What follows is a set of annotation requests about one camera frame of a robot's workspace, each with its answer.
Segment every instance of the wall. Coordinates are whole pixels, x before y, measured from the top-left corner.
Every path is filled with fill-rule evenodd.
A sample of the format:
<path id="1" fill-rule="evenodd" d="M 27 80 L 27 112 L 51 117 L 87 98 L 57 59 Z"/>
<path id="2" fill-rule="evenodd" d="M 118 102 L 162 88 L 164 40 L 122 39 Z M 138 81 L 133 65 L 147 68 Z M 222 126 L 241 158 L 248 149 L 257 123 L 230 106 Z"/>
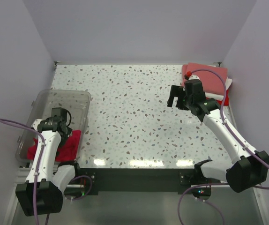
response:
<path id="1" fill-rule="evenodd" d="M 24 0 L 66 63 L 222 61 L 256 0 Z"/>
<path id="2" fill-rule="evenodd" d="M 234 79 L 230 95 L 238 129 L 269 153 L 269 0 L 257 0 L 223 63 Z M 269 208 L 269 191 L 264 194 Z"/>
<path id="3" fill-rule="evenodd" d="M 24 3 L 0 0 L 0 117 L 26 122 L 32 100 L 51 84 L 52 67 Z M 13 191 L 21 133 L 0 124 L 0 224 Z"/>

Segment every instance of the clear plastic container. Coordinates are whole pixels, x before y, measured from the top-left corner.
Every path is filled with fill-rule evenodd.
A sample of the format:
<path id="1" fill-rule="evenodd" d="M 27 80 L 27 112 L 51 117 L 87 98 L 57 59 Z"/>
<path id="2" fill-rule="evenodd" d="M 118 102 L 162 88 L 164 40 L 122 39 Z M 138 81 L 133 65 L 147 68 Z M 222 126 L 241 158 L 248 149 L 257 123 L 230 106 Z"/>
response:
<path id="1" fill-rule="evenodd" d="M 62 107 L 71 112 L 72 120 L 69 126 L 73 130 L 81 130 L 85 133 L 88 125 L 88 110 L 91 100 L 91 94 L 87 91 L 79 90 L 43 90 L 41 91 L 35 103 L 33 104 L 27 125 L 31 126 L 35 119 L 47 119 L 51 116 L 51 109 Z M 16 159 L 20 162 L 30 162 L 26 158 L 27 150 L 34 145 L 33 138 L 36 138 L 30 131 L 24 131 L 19 140 Z"/>

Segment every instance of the tabletop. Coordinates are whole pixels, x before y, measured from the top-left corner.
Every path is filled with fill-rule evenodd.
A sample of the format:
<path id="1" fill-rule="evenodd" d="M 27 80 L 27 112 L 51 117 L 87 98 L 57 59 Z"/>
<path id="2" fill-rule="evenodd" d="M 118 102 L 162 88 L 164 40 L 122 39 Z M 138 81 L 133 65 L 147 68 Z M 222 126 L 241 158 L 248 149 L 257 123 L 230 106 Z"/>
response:
<path id="1" fill-rule="evenodd" d="M 231 160 L 211 130 L 190 111 L 167 107 L 181 65 L 58 65 L 52 89 L 91 94 L 80 143 L 81 168 L 193 168 Z M 231 121 L 228 107 L 226 117 Z"/>

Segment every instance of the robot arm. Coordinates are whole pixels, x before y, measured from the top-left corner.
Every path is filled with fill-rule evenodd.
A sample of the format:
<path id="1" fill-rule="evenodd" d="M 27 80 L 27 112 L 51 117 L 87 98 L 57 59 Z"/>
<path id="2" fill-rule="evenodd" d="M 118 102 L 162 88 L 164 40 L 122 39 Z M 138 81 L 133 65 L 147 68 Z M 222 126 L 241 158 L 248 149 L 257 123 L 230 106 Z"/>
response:
<path id="1" fill-rule="evenodd" d="M 185 87 L 172 85 L 168 107 L 172 107 L 174 97 L 177 97 L 176 107 L 181 110 L 190 110 L 199 118 L 225 147 L 231 158 L 233 166 L 222 165 L 205 160 L 195 165 L 205 178 L 214 178 L 227 181 L 235 192 L 241 192 L 266 180 L 268 169 L 258 162 L 253 156 L 245 151 L 234 139 L 224 125 L 220 116 L 220 105 L 213 99 L 206 99 L 200 80 L 189 80 L 185 82 Z M 259 158 L 269 164 L 269 156 L 265 151 L 258 152 L 250 145 L 235 129 L 231 123 L 227 123 L 249 149 Z"/>
<path id="2" fill-rule="evenodd" d="M 39 166 L 37 175 L 37 213 L 48 214 L 60 212 L 63 204 L 63 193 L 69 182 L 79 170 L 76 162 L 59 164 L 53 175 L 53 166 L 58 147 L 62 147 L 72 129 L 66 125 L 67 110 L 53 108 L 51 117 L 46 120 L 37 119 L 32 128 L 40 132 L 45 139 L 45 147 L 39 162 L 42 141 L 38 140 L 36 155 L 24 184 L 16 187 L 16 196 L 26 216 L 33 216 L 33 187 L 36 166 Z"/>

